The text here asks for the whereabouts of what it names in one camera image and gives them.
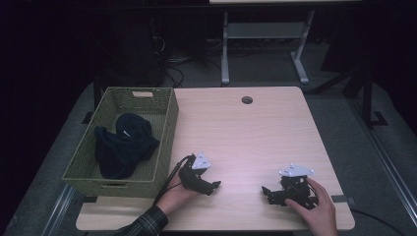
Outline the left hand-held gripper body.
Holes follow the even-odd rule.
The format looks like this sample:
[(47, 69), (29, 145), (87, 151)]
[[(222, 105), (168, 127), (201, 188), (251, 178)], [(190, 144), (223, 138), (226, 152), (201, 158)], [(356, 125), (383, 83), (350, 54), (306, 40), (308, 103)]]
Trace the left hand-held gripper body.
[(202, 175), (211, 167), (209, 160), (200, 151), (198, 154), (187, 156), (186, 163), (180, 169), (179, 177), (183, 187), (195, 191), (202, 188), (202, 182), (206, 181)]

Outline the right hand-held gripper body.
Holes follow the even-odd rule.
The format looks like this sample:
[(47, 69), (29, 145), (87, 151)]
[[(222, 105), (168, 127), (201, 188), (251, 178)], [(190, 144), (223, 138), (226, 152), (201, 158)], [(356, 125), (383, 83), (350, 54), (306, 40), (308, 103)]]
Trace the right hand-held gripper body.
[(284, 201), (290, 199), (306, 209), (314, 208), (315, 204), (310, 198), (311, 188), (307, 183), (308, 176), (314, 173), (313, 169), (294, 163), (290, 163), (284, 170), (279, 170), (282, 193), (278, 203), (284, 207)]

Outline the person's left hand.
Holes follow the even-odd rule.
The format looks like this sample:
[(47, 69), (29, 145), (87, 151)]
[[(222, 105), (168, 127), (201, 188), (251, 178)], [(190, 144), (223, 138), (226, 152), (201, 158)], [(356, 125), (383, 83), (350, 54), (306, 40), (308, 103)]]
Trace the person's left hand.
[(184, 206), (198, 194), (198, 192), (185, 189), (181, 184), (180, 177), (175, 175), (168, 184), (168, 190), (162, 195), (156, 203), (156, 206), (165, 215), (169, 215), (176, 209)]

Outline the person's right hand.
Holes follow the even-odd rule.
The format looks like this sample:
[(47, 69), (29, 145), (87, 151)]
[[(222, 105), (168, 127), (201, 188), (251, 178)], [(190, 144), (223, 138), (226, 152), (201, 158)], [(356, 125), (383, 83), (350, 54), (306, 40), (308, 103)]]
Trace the person's right hand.
[(316, 192), (316, 207), (306, 209), (290, 199), (286, 199), (285, 203), (306, 221), (313, 236), (338, 236), (335, 206), (327, 190), (313, 179), (308, 178), (307, 182)]

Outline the person's plaid left sleeve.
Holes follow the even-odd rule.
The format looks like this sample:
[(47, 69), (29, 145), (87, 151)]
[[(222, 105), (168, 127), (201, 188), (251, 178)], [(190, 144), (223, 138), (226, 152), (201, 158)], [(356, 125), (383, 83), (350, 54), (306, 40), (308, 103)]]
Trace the person's plaid left sleeve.
[(133, 223), (115, 230), (108, 236), (158, 236), (167, 224), (166, 214), (159, 207), (152, 206)]

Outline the green woven basket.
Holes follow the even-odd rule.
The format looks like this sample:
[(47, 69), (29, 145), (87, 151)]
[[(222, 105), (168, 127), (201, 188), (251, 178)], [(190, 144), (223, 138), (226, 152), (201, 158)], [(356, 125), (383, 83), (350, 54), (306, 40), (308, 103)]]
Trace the green woven basket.
[[(172, 88), (108, 88), (92, 113), (62, 180), (86, 196), (155, 198), (169, 175), (178, 112)], [(159, 146), (150, 160), (138, 164), (130, 177), (106, 179), (94, 156), (94, 128), (101, 126), (114, 133), (116, 120), (125, 113), (149, 121)]]

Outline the dark navy cloth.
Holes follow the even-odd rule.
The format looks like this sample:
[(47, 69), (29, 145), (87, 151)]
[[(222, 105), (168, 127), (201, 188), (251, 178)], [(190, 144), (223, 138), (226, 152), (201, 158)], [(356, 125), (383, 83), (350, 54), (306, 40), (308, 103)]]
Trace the dark navy cloth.
[(122, 114), (115, 123), (116, 133), (96, 126), (95, 159), (101, 175), (106, 179), (130, 177), (138, 164), (149, 161), (160, 141), (152, 134), (150, 121), (133, 114)]

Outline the black metal stand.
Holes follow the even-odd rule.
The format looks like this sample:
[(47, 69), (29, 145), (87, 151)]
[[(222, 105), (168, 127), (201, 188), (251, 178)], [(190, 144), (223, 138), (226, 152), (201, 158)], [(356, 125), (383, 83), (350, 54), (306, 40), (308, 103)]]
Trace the black metal stand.
[(366, 126), (373, 129), (375, 126), (386, 126), (387, 120), (380, 111), (372, 110), (373, 77), (370, 70), (364, 65), (358, 65), (322, 85), (305, 91), (305, 94), (320, 94), (327, 89), (347, 81), (342, 90), (346, 98), (354, 98), (362, 92), (361, 117)]

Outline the black computer tower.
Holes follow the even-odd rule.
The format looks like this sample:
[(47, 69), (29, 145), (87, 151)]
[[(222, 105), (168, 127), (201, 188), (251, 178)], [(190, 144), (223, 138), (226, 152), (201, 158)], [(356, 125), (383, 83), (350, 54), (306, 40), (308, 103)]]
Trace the black computer tower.
[(127, 16), (117, 17), (97, 38), (103, 51), (104, 84), (157, 88), (163, 83), (149, 26)]

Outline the grey table edge bracket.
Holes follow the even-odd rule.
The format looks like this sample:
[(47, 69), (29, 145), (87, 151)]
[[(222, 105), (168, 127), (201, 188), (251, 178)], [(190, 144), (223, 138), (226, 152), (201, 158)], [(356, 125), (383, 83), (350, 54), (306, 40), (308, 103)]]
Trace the grey table edge bracket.
[(353, 198), (348, 198), (344, 195), (335, 195), (330, 197), (334, 203), (348, 203), (349, 205), (355, 205), (355, 200)]

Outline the metal floor rail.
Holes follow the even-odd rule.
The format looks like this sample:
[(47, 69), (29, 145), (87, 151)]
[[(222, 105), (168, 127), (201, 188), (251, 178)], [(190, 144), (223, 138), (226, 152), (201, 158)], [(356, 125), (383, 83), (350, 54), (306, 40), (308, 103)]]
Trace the metal floor rail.
[(71, 204), (74, 197), (75, 189), (68, 184), (63, 185), (63, 189), (60, 192), (52, 212), (50, 213), (46, 224), (42, 230), (41, 236), (56, 236), (58, 229), (60, 228), (65, 214)]
[(373, 149), (376, 151), (381, 166), (389, 181), (391, 182), (396, 194), (401, 200), (407, 214), (409, 215), (414, 226), (417, 228), (417, 199), (413, 196), (410, 189), (401, 177), (400, 172), (394, 166), (378, 135), (375, 133), (374, 128), (369, 126), (362, 117), (361, 107), (358, 102), (349, 99), (348, 104), (369, 141), (371, 142)]

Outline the black metal post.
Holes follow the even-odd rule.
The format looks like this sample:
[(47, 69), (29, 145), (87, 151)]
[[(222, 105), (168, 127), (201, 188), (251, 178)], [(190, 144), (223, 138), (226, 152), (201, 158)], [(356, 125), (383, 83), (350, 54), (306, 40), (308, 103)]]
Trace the black metal post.
[(92, 83), (92, 88), (93, 88), (93, 110), (89, 111), (84, 119), (83, 119), (83, 124), (88, 124), (92, 118), (92, 115), (94, 113), (94, 111), (96, 110), (96, 108), (99, 105), (99, 102), (101, 100), (101, 96), (102, 96), (102, 88), (100, 85), (100, 76), (96, 75), (94, 77), (93, 83)]

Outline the white metal table frame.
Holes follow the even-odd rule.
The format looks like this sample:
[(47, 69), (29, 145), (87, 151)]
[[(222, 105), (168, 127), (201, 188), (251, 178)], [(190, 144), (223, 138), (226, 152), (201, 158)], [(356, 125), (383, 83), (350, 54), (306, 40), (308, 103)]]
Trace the white metal table frame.
[[(302, 85), (310, 80), (302, 63), (302, 53), (310, 33), (313, 20), (320, 7), (336, 4), (355, 4), (361, 0), (208, 0), (211, 7), (219, 7), (223, 13), (222, 49), (220, 57), (221, 83), (230, 84), (228, 43), (231, 39), (296, 39), (298, 47), (290, 52), (293, 66)], [(233, 10), (249, 11), (303, 10), (306, 16), (299, 21), (263, 21), (260, 23), (238, 23), (230, 20)]]

